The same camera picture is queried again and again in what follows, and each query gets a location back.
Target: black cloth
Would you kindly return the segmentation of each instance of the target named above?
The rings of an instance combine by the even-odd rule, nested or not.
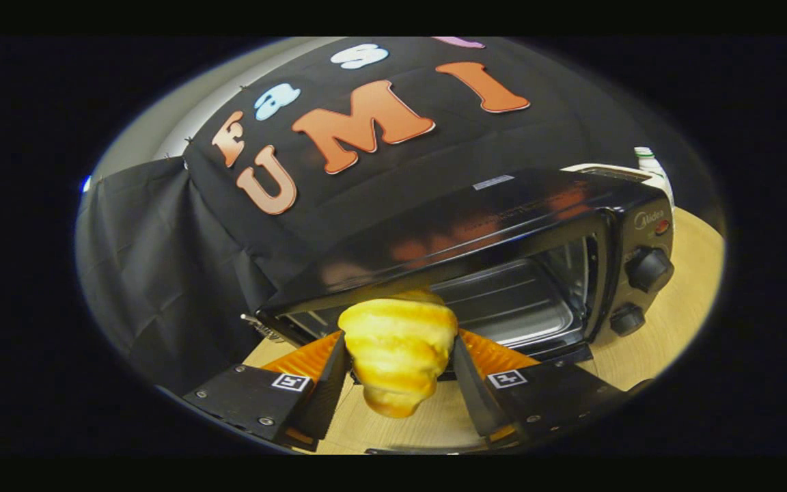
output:
[[[246,253],[215,221],[181,158],[94,184],[75,228],[96,322],[150,383],[183,394],[244,359],[260,337],[235,275]]]

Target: croissant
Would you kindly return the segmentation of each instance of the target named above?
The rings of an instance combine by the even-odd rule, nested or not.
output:
[[[338,320],[369,408],[390,418],[415,414],[437,389],[457,318],[428,289],[353,305]]]

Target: brand label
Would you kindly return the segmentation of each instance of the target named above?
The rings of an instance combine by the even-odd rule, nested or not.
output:
[[[644,228],[646,228],[647,225],[651,224],[656,220],[659,220],[662,217],[664,217],[663,210],[651,212],[650,214],[646,212],[640,212],[634,218],[633,225],[636,226],[637,230],[643,230]]]

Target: letter s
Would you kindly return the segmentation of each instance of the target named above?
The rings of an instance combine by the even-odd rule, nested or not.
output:
[[[377,44],[358,44],[358,46],[341,50],[339,53],[334,54],[330,62],[341,64],[344,69],[354,70],[375,62],[381,62],[382,59],[387,58],[387,54],[387,50],[378,47]]]

